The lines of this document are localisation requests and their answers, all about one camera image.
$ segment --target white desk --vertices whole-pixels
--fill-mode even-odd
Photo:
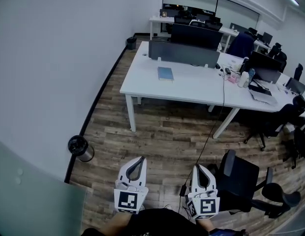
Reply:
[[[131,130],[136,131],[132,96],[177,100],[210,105],[223,105],[223,77],[217,69],[192,66],[189,64],[152,60],[143,54],[148,54],[148,42],[142,42],[129,68],[120,93],[125,94]],[[241,64],[241,58],[221,53],[218,59],[220,66]],[[159,80],[158,66],[172,68],[174,81]],[[287,95],[276,85],[270,88],[272,95],[278,101],[276,106],[256,101],[247,88],[240,88],[237,84],[225,81],[225,106],[232,107],[232,111],[214,133],[217,138],[231,122],[239,109],[257,110],[263,112],[277,112],[285,104],[292,103],[293,95]]]
[[[165,18],[163,18],[163,17],[156,17],[156,16],[154,16],[154,17],[151,17],[151,18],[149,19],[149,21],[150,21],[150,24],[151,24],[150,40],[153,39],[153,23],[168,23],[168,24],[174,24],[174,18],[171,18],[171,17],[165,17]],[[228,35],[227,42],[226,42],[226,46],[225,46],[225,48],[224,48],[224,50],[223,50],[223,52],[225,53],[226,50],[227,50],[229,41],[230,41],[230,37],[231,37],[231,36],[236,37],[236,36],[238,36],[239,33],[238,33],[237,31],[234,31],[234,30],[229,29],[229,28],[227,28],[227,27],[221,27],[220,30],[219,30],[219,32],[221,32],[221,33],[223,33],[223,34],[225,34],[225,35]],[[256,45],[256,48],[255,48],[256,51],[258,50],[259,47],[263,47],[263,48],[265,48],[265,49],[267,49],[267,50],[270,49],[270,47],[266,46],[265,44],[263,44],[261,41],[258,41],[258,40],[256,40],[256,41],[254,42],[254,44]]]

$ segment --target baseboard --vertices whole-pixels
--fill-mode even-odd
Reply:
[[[111,78],[111,75],[113,74],[115,68],[119,64],[119,62],[120,62],[124,52],[126,51],[126,49],[127,49],[127,46],[125,46],[125,48],[121,52],[120,56],[118,57],[117,61],[115,62],[114,66],[112,67],[111,71],[109,72],[107,78],[103,82],[103,84],[102,84],[102,86],[101,86],[101,88],[100,88],[96,98],[94,99],[94,101],[93,101],[93,103],[92,103],[92,105],[91,105],[91,107],[89,109],[89,112],[88,112],[88,114],[86,116],[86,119],[84,121],[84,124],[83,124],[83,126],[82,126],[82,128],[81,128],[81,130],[79,132],[79,135],[83,136],[85,134],[85,131],[86,131],[87,126],[88,126],[88,123],[89,123],[89,121],[90,121],[90,119],[92,117],[92,114],[94,112],[94,109],[95,109],[95,107],[96,107],[96,105],[97,105],[97,103],[98,103],[98,101],[99,101],[99,99],[100,99],[100,97],[101,97],[101,95],[103,93],[103,90],[107,86],[107,83],[108,83],[109,79]],[[72,174],[72,171],[73,171],[73,168],[74,168],[74,164],[75,164],[75,160],[76,160],[76,156],[72,154],[72,156],[70,158],[70,161],[69,161],[69,164],[68,164],[68,167],[67,167],[66,175],[65,175],[65,180],[64,180],[65,183],[69,183],[70,175]]]
[[[136,36],[150,36],[150,33],[140,33],[140,32],[138,32],[138,33],[135,33],[134,35],[136,35]]]

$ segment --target black trash can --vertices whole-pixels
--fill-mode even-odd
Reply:
[[[68,142],[68,150],[82,162],[93,159],[94,150],[83,136],[73,136]]]
[[[136,40],[137,40],[136,37],[129,37],[129,38],[127,39],[127,48],[128,48],[129,50],[134,50],[134,49],[136,49]]]

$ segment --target wooden floor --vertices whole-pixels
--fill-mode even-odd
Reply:
[[[137,48],[142,40],[148,40],[148,37],[138,37]],[[208,113],[205,105],[144,98],[141,106],[134,105],[137,132],[132,133],[125,97],[119,91],[135,54],[136,50],[124,53],[86,130],[85,137],[95,149],[94,159],[89,163],[76,160],[71,175],[71,184],[88,188],[83,229],[101,228],[112,217],[113,189],[119,169],[138,156],[145,156],[148,161],[149,193],[145,207],[171,204],[177,211],[180,188],[220,111],[219,107],[215,107],[213,113]],[[217,127],[229,111],[224,108]],[[253,208],[250,213],[238,213],[215,221],[215,225],[220,228],[247,229],[253,236],[267,235],[305,203],[305,161],[298,160],[297,168],[292,170],[291,161],[282,162],[285,148],[280,142],[283,134],[267,139],[267,147],[261,152],[261,142],[257,138],[252,138],[246,145],[243,143],[248,131],[248,127],[237,121],[230,123],[218,139],[209,139],[200,163],[204,166],[219,164],[223,155],[229,149],[234,149],[237,156],[260,167],[260,181],[266,175],[267,167],[272,167],[274,182],[279,183],[284,191],[301,192],[300,205],[279,219],[269,219],[263,212]],[[256,193],[256,197],[263,198],[260,192]],[[186,216],[184,209],[180,213]]]

